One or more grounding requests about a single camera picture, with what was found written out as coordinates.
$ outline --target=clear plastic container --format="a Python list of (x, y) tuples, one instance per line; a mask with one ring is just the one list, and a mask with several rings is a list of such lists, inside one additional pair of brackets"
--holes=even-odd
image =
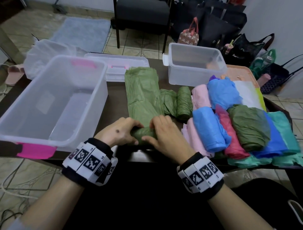
[(107, 63), (106, 81), (124, 82), (124, 75), (130, 67), (149, 67), (145, 57), (132, 57), (112, 54), (88, 53), (84, 55), (90, 60), (101, 60)]
[(207, 84), (212, 75), (220, 77), (227, 67), (218, 49), (170, 43), (168, 81), (172, 85)]
[(0, 140), (73, 151), (96, 130), (106, 69), (102, 61), (54, 57), (0, 118)]

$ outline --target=red plastic bag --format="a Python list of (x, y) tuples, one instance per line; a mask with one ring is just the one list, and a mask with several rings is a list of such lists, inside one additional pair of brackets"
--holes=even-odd
[(244, 159), (249, 157), (250, 154), (246, 152), (240, 145), (236, 131), (232, 127), (231, 120), (228, 112), (224, 110), (220, 105), (216, 104), (216, 114), (218, 114), (220, 123), (227, 131), (227, 134), (231, 136), (230, 145), (224, 150), (225, 155), (233, 159)]

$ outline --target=plastic box lid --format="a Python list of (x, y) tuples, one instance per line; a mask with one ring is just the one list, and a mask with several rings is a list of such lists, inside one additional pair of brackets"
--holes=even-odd
[(88, 53), (84, 56), (90, 60), (107, 63), (106, 81), (124, 82), (124, 75), (130, 67), (149, 67), (145, 57), (122, 56), (113, 54)]

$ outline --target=chair leg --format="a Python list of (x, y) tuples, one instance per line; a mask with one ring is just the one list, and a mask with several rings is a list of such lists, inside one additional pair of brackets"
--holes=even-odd
[(167, 32), (166, 32), (166, 34), (165, 34), (162, 53), (165, 53), (165, 47), (166, 47), (167, 36), (168, 36), (168, 30), (167, 30)]
[(116, 35), (117, 35), (117, 48), (120, 48), (120, 38), (119, 38), (119, 29), (116, 25)]

